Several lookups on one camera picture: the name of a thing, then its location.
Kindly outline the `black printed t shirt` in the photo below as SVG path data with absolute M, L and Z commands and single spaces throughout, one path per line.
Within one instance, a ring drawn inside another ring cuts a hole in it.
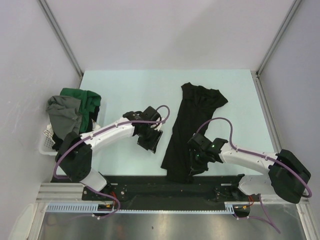
M 228 103 L 217 89 L 207 89 L 185 83 L 181 86 L 182 101 L 172 127 L 172 134 L 165 151 L 161 168 L 166 170 L 166 179 L 182 184 L 193 182 L 188 141 L 214 112 Z

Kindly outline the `white plastic laundry basket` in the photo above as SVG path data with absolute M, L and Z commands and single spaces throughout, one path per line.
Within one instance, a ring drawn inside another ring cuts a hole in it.
M 56 156 L 57 151 L 52 149 L 52 146 L 55 144 L 53 141 L 53 129 L 52 125 L 49 123 L 46 129 L 42 132 L 40 143 L 38 146 L 39 153 L 46 156 Z

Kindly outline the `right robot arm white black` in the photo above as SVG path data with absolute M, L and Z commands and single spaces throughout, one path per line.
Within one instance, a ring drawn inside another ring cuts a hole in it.
M 200 174 L 208 170 L 208 163 L 238 165 L 259 173 L 244 175 L 230 188 L 231 196 L 242 201 L 249 195 L 278 195 L 281 199 L 298 204 L 306 197 L 304 192 L 311 173 L 289 150 L 279 153 L 254 152 L 234 146 L 230 140 L 216 138 L 210 141 L 201 133 L 188 141 L 190 173 Z

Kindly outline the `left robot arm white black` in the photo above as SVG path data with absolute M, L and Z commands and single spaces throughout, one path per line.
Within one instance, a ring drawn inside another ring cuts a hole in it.
M 55 168 L 61 168 L 66 178 L 81 183 L 100 200 L 110 196 L 108 180 L 92 168 L 93 155 L 102 148 L 120 140 L 137 136 L 137 144 L 147 151 L 156 152 L 166 121 L 157 109 L 148 106 L 144 111 L 129 111 L 115 122 L 91 132 L 70 132 L 62 142 L 56 157 Z

